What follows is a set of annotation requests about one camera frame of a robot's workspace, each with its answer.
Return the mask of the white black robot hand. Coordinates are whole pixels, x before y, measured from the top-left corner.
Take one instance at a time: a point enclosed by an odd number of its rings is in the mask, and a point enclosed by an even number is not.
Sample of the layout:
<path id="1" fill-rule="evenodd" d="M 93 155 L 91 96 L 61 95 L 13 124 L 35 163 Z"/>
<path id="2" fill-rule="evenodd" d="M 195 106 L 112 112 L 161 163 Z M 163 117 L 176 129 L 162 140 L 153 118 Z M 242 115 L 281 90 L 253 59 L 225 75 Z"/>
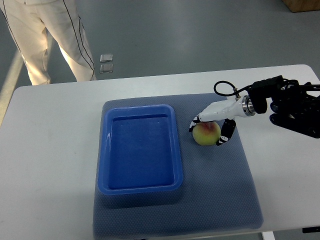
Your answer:
<path id="1" fill-rule="evenodd" d="M 189 132 L 192 133 L 197 123 L 216 122 L 221 129 L 219 140 L 216 146 L 228 142 L 236 129 L 235 117 L 252 117 L 256 114 L 249 96 L 245 95 L 236 100 L 223 100 L 213 102 L 202 112 L 194 117 L 189 126 Z"/>

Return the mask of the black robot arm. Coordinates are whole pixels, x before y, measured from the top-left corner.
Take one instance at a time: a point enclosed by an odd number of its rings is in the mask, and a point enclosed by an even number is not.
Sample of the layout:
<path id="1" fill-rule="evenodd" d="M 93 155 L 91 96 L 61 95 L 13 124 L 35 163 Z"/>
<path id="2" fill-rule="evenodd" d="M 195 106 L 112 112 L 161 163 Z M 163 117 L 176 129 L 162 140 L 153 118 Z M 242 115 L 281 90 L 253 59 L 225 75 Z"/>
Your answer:
<path id="1" fill-rule="evenodd" d="M 223 97 L 235 96 L 240 99 L 240 92 L 247 96 L 240 100 L 244 114 L 265 114 L 268 109 L 267 99 L 271 99 L 269 116 L 272 124 L 315 139 L 320 137 L 320 97 L 308 94 L 319 92 L 320 85 L 307 82 L 300 85 L 297 80 L 289 80 L 279 75 L 260 80 L 237 89 L 232 83 L 221 80 L 214 84 L 214 92 Z"/>

